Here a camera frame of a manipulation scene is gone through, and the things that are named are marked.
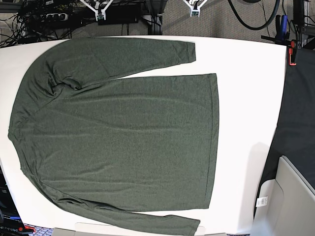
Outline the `blue handled clamp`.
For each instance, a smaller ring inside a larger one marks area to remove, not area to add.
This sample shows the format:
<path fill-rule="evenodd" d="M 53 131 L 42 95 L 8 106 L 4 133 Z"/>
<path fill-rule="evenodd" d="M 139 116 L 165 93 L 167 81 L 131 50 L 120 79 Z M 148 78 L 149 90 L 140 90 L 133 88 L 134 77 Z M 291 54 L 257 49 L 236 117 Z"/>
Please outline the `blue handled clamp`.
<path fill-rule="evenodd" d="M 279 45 L 285 45 L 289 37 L 289 32 L 287 31 L 287 15 L 276 15 L 275 25 L 275 43 Z"/>

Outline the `dark grey mat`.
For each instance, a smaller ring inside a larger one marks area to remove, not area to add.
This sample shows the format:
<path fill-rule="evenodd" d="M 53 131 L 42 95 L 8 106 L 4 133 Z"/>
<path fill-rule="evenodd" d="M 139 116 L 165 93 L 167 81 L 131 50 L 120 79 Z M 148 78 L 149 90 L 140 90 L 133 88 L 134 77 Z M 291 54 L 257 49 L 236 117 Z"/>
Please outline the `dark grey mat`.
<path fill-rule="evenodd" d="M 276 177 L 284 155 L 315 185 L 315 52 L 299 49 L 295 61 L 286 67 L 280 114 L 260 184 Z"/>

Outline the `dark green long-sleeve shirt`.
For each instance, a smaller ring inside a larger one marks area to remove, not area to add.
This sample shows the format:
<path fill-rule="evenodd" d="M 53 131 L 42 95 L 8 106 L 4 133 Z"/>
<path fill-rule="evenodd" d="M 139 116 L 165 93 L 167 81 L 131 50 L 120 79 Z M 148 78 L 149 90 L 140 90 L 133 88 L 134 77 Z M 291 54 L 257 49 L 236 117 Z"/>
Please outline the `dark green long-sleeve shirt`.
<path fill-rule="evenodd" d="M 155 211 L 207 209 L 219 95 L 215 74 L 137 77 L 191 63 L 192 42 L 79 38 L 40 55 L 8 129 L 21 170 L 62 210 L 116 227 L 192 236 L 200 221 Z"/>

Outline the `orange black table clamp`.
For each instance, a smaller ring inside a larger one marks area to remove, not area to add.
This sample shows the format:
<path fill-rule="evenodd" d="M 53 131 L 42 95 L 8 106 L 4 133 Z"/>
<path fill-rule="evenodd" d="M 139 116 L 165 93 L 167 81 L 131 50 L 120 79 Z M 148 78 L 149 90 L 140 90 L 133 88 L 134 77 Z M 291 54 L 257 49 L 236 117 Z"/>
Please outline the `orange black table clamp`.
<path fill-rule="evenodd" d="M 277 45 L 283 45 L 287 48 L 287 62 L 290 66 L 295 66 L 296 63 L 296 54 L 297 49 L 301 48 L 300 41 L 297 40 L 289 40 L 288 37 L 285 36 L 276 36 L 276 37 L 269 37 L 269 36 L 261 36 L 261 39 L 274 42 Z"/>

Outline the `aluminium frame post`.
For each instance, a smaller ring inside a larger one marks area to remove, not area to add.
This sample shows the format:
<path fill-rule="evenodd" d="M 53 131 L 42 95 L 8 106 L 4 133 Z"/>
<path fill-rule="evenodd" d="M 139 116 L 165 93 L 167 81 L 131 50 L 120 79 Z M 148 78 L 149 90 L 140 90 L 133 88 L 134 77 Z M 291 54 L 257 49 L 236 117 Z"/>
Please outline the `aluminium frame post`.
<path fill-rule="evenodd" d="M 146 3 L 151 16 L 149 35 L 162 35 L 162 0 L 147 0 Z"/>

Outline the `black printed box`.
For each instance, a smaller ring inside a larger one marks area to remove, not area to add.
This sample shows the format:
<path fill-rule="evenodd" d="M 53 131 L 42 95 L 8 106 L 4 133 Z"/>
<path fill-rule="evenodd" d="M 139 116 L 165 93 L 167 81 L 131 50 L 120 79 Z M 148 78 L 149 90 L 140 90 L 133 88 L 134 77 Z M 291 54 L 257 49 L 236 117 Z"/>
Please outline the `black printed box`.
<path fill-rule="evenodd" d="M 6 184 L 2 170 L 0 171 L 0 235 L 1 236 L 20 236 L 23 224 L 19 217 L 10 191 Z"/>

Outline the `grey plastic bin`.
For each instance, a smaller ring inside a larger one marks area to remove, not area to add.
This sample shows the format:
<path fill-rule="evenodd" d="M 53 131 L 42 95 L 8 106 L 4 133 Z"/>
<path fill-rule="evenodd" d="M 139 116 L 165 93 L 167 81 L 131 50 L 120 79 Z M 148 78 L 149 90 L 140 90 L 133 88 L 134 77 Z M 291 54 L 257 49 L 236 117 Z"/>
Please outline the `grey plastic bin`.
<path fill-rule="evenodd" d="M 264 182 L 256 200 L 251 236 L 313 236 L 315 189 L 285 156 L 275 179 Z"/>

